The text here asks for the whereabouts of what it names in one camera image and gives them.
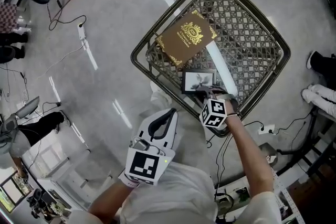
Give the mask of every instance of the small picture frame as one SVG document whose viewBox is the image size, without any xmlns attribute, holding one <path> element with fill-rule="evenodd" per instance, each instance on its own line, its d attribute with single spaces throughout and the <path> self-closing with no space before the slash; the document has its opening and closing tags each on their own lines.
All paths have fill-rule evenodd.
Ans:
<svg viewBox="0 0 336 224">
<path fill-rule="evenodd" d="M 216 85 L 216 69 L 187 69 L 182 70 L 182 93 L 195 94 L 200 86 Z"/>
</svg>

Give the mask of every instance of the white shirt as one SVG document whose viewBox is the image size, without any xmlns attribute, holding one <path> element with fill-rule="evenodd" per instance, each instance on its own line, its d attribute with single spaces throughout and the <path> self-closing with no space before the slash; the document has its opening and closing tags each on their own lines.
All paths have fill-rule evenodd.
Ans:
<svg viewBox="0 0 336 224">
<path fill-rule="evenodd" d="M 18 131 L 15 139 L 10 146 L 10 142 L 5 145 L 1 143 L 0 146 L 0 168 L 7 169 L 14 165 L 13 160 L 9 157 L 22 157 L 22 155 L 30 149 L 30 143 L 28 138 L 21 132 Z"/>
<path fill-rule="evenodd" d="M 141 184 L 125 201 L 120 223 L 213 224 L 217 216 L 214 186 L 210 177 L 194 167 L 171 163 L 155 187 Z M 102 224 L 84 211 L 73 211 L 69 224 Z M 261 193 L 239 217 L 237 223 L 280 224 L 275 195 Z"/>
</svg>

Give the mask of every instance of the book cover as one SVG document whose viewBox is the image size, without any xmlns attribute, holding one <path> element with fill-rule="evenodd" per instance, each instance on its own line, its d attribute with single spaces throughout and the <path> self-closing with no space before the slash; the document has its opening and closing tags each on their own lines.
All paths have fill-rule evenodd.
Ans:
<svg viewBox="0 0 336 224">
<path fill-rule="evenodd" d="M 215 37 L 217 33 L 208 21 L 197 10 L 193 10 L 158 36 L 156 42 L 172 62 L 181 67 Z"/>
</svg>

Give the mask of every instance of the wristband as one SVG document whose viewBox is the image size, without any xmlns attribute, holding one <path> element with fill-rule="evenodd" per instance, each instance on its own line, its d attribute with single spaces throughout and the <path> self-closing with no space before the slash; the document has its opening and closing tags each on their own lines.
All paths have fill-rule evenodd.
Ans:
<svg viewBox="0 0 336 224">
<path fill-rule="evenodd" d="M 240 113 L 231 113 L 231 114 L 229 114 L 226 118 L 228 118 L 228 117 L 231 117 L 231 116 L 237 116 L 237 117 L 241 117 L 240 116 Z"/>
<path fill-rule="evenodd" d="M 132 181 L 127 177 L 127 175 L 125 174 L 125 170 L 121 172 L 118 178 L 121 180 L 121 182 L 123 182 L 126 186 L 130 188 L 136 188 L 139 185 L 138 182 Z"/>
</svg>

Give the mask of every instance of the metal wire basket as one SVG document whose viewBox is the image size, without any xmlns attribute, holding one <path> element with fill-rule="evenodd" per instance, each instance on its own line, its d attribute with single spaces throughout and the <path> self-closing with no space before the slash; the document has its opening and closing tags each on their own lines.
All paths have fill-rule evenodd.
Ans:
<svg viewBox="0 0 336 224">
<path fill-rule="evenodd" d="M 174 17 L 178 8 L 182 11 Z M 198 10 L 217 32 L 216 43 L 224 57 L 238 89 L 238 110 L 242 118 L 263 97 L 290 58 L 290 49 L 268 19 L 249 0 L 177 0 L 154 24 L 133 50 L 131 61 L 147 77 L 198 119 L 199 113 L 190 107 L 181 94 L 182 70 L 177 69 L 155 42 L 164 29 L 192 10 Z M 140 52 L 147 45 L 140 63 Z M 215 69 L 206 49 L 184 65 L 190 69 Z M 224 88 L 217 72 L 217 85 Z M 229 131 L 209 128 L 217 136 Z"/>
</svg>

